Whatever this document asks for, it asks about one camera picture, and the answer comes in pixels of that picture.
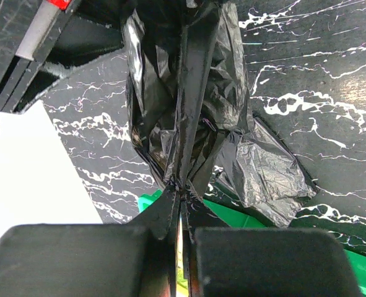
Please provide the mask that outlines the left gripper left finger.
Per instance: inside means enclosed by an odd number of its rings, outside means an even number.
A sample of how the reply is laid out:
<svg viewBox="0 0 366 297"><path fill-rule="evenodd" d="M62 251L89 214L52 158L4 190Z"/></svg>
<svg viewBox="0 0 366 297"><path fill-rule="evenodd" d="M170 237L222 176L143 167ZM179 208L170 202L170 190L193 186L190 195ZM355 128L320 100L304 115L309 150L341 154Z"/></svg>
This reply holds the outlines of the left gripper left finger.
<svg viewBox="0 0 366 297"><path fill-rule="evenodd" d="M0 296L175 296L180 193L124 225L18 225L0 238Z"/></svg>

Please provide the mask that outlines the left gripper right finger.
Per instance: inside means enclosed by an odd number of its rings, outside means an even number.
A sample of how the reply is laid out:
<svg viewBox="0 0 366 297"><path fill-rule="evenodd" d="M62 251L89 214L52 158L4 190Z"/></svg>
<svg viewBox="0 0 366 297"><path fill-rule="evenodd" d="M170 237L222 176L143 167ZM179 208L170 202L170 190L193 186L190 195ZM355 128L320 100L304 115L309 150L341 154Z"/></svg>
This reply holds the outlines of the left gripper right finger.
<svg viewBox="0 0 366 297"><path fill-rule="evenodd" d="M233 228L182 193L190 296L360 296L341 244L311 228Z"/></svg>

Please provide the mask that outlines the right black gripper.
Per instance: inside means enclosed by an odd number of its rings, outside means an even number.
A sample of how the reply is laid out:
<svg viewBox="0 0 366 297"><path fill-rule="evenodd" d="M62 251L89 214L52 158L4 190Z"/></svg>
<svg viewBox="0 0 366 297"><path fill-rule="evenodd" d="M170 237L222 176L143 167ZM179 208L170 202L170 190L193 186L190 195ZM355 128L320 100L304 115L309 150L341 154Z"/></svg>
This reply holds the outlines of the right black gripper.
<svg viewBox="0 0 366 297"><path fill-rule="evenodd" d="M23 111L78 68L123 47L120 26L73 15L80 1L0 1L0 111Z"/></svg>

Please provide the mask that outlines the black trash bag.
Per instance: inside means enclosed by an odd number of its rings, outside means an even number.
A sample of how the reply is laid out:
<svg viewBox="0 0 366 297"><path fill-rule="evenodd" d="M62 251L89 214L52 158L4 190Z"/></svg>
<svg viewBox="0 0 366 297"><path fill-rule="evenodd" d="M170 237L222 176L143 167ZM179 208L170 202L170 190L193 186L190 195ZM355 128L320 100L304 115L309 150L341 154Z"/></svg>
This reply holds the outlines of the black trash bag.
<svg viewBox="0 0 366 297"><path fill-rule="evenodd" d="M233 1L124 1L133 147L173 192L204 196L211 179L242 207L287 227L315 188L253 115Z"/></svg>

